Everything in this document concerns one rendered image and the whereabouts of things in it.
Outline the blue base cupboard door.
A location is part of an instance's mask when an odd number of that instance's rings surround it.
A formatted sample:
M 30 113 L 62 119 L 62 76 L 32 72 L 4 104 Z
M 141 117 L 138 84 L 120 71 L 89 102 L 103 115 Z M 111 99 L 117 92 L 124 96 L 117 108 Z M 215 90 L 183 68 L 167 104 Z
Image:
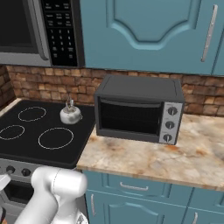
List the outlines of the blue base cupboard door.
M 89 224 L 181 224 L 186 210 L 184 206 L 90 190 L 86 192 L 86 201 Z
M 198 213 L 197 224 L 224 224 L 224 213 L 209 212 L 190 207 L 187 209 L 183 224 L 192 224 L 195 212 Z

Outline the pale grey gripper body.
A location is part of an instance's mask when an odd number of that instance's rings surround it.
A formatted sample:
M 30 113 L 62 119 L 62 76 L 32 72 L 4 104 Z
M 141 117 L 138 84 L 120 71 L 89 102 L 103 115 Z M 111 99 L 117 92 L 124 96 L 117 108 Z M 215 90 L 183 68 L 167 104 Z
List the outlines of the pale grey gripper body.
M 11 182 L 9 174 L 0 175 L 0 192 Z

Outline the dark grey toaster oven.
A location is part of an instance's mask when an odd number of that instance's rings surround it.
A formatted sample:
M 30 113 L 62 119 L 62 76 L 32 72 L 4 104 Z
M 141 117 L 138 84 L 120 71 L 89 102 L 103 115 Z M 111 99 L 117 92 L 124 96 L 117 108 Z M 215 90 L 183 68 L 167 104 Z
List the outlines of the dark grey toaster oven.
M 185 106 L 180 80 L 108 74 L 94 93 L 96 133 L 158 144 L 177 143 Z M 175 107 L 176 115 L 168 108 Z M 172 129 L 165 123 L 174 122 Z M 170 134 L 169 143 L 164 135 Z

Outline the black hob stove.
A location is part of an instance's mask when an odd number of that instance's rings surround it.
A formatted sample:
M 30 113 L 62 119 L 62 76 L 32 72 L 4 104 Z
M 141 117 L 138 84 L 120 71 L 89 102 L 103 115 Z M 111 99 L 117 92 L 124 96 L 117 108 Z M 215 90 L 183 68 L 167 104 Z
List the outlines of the black hob stove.
M 60 120 L 61 103 L 21 100 L 0 111 L 0 175 L 11 165 L 10 183 L 0 192 L 4 220 L 14 224 L 33 195 L 32 173 L 41 165 L 75 169 L 95 126 L 95 110 L 80 105 L 76 124 Z M 31 175 L 25 177 L 26 168 Z

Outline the black and grey microwave oven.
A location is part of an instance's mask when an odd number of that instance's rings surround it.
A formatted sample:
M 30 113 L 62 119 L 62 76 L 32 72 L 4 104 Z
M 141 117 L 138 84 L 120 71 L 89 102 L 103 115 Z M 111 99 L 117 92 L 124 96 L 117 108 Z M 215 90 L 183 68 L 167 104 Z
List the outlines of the black and grey microwave oven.
M 0 64 L 84 67 L 80 0 L 40 0 L 49 60 L 43 52 L 32 0 L 0 0 Z

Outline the blue drawer front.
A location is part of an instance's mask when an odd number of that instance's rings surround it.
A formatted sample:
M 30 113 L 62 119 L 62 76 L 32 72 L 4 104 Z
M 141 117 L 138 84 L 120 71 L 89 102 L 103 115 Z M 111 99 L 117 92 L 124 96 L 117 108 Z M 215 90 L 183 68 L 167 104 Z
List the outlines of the blue drawer front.
M 195 188 L 189 207 L 224 213 L 224 192 Z
M 120 182 L 128 186 L 149 187 L 148 191 L 130 190 L 120 187 Z M 162 197 L 162 198 L 177 198 L 178 196 L 189 197 L 192 188 L 183 185 L 174 185 L 165 182 L 157 182 L 148 179 L 130 178 L 113 174 L 103 175 L 103 185 L 109 189 L 119 191 L 121 193 L 137 195 L 140 197 Z

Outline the wide blue wall cupboard door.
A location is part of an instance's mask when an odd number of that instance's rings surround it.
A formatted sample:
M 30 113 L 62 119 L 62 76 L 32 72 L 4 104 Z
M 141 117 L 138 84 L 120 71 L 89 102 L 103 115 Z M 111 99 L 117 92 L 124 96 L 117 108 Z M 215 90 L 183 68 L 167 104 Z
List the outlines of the wide blue wall cupboard door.
M 80 10 L 87 67 L 224 76 L 224 0 L 80 0 Z

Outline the silver kettle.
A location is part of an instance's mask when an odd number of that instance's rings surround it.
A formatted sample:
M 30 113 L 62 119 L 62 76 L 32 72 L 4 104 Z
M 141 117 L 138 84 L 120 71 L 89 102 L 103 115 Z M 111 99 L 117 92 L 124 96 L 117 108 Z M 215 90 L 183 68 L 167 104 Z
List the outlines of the silver kettle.
M 64 124 L 76 124 L 82 119 L 81 110 L 74 106 L 74 100 L 68 97 L 66 106 L 59 113 Z

